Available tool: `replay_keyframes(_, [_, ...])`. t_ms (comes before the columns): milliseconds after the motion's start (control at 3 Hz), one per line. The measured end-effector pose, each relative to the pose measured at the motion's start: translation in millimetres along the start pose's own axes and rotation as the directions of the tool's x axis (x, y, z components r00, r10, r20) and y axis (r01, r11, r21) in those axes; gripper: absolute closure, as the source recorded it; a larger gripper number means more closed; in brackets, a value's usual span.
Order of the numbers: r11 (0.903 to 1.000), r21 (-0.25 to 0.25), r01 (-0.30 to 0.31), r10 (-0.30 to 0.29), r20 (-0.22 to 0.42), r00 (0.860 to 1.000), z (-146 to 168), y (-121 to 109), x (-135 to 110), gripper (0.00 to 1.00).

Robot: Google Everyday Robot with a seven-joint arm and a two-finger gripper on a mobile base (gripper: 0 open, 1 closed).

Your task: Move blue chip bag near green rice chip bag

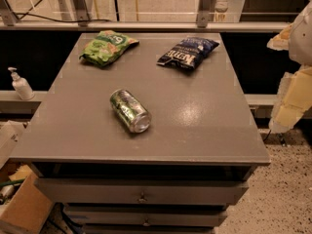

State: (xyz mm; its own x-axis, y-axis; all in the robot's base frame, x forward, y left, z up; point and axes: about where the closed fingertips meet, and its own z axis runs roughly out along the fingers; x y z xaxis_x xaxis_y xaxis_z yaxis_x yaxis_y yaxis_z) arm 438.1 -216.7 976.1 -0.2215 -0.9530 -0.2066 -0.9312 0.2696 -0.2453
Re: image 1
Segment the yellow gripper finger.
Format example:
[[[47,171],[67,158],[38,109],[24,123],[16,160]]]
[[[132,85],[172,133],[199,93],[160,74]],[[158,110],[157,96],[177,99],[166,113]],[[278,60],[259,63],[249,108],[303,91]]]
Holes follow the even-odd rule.
[[[287,51],[289,49],[289,39],[293,25],[289,24],[279,34],[271,38],[266,47],[275,51]]]
[[[302,65],[297,72],[286,72],[281,79],[269,129],[274,134],[292,129],[312,107],[312,66]]]

